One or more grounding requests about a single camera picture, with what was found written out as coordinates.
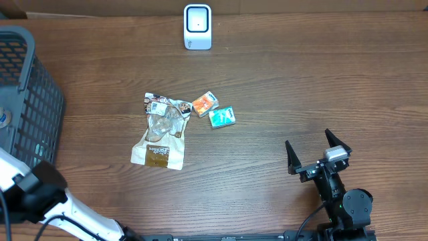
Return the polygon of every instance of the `wood grain surface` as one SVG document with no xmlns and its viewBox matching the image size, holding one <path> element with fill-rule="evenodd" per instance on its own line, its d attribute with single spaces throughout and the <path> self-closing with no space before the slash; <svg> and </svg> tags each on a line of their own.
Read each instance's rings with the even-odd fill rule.
<svg viewBox="0 0 428 241">
<path fill-rule="evenodd" d="M 185 50 L 182 20 L 0 22 L 33 33 L 64 91 L 57 167 L 74 195 L 141 234 L 296 230 L 320 200 L 287 174 L 284 142 L 307 165 L 329 128 L 354 150 L 340 175 L 373 194 L 378 239 L 428 240 L 428 13 L 215 16 L 210 51 Z M 208 90 L 235 125 L 213 130 L 192 113 L 182 171 L 130 163 L 145 92 L 193 101 Z M 39 228 L 15 225 L 14 240 Z M 57 228 L 43 238 L 75 240 Z"/>
</svg>

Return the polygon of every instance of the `snack wrapper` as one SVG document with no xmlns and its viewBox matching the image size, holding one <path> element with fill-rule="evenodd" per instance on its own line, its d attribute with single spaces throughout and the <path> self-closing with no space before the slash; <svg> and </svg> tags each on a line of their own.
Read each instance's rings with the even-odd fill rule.
<svg viewBox="0 0 428 241">
<path fill-rule="evenodd" d="M 146 93 L 144 109 L 148 128 L 132 148 L 131 163 L 181 170 L 185 154 L 184 132 L 192 107 L 190 102 Z"/>
<path fill-rule="evenodd" d="M 214 110 L 219 106 L 219 100 L 214 96 L 213 93 L 208 91 L 197 100 L 193 101 L 192 104 L 195 112 L 199 115 L 199 117 L 203 117 L 208 114 L 210 110 Z"/>
</svg>

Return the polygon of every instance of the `brown label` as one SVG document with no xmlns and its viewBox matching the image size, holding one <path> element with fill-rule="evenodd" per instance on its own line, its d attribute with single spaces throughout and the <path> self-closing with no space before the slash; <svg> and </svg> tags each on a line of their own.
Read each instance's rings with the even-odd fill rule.
<svg viewBox="0 0 428 241">
<path fill-rule="evenodd" d="M 167 167 L 169 147 L 147 145 L 146 163 L 150 167 Z"/>
</svg>

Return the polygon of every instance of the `basket mesh side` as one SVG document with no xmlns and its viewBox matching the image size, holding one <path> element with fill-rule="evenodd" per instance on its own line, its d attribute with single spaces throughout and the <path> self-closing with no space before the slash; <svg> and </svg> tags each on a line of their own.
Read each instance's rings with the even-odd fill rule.
<svg viewBox="0 0 428 241">
<path fill-rule="evenodd" d="M 54 162 L 64 98 L 41 62 L 34 57 L 13 155 L 30 167 Z"/>
<path fill-rule="evenodd" d="M 18 39 L 0 39 L 0 86 L 19 85 L 27 45 Z"/>
</svg>

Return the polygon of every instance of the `gray plastic basket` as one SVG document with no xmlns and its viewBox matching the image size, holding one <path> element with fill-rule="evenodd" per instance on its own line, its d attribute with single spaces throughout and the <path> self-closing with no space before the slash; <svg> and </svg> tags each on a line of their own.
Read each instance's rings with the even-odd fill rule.
<svg viewBox="0 0 428 241">
<path fill-rule="evenodd" d="M 64 96 L 35 56 L 23 27 L 0 27 L 0 106 L 12 119 L 0 129 L 0 147 L 29 167 L 54 164 L 64 117 Z"/>
</svg>

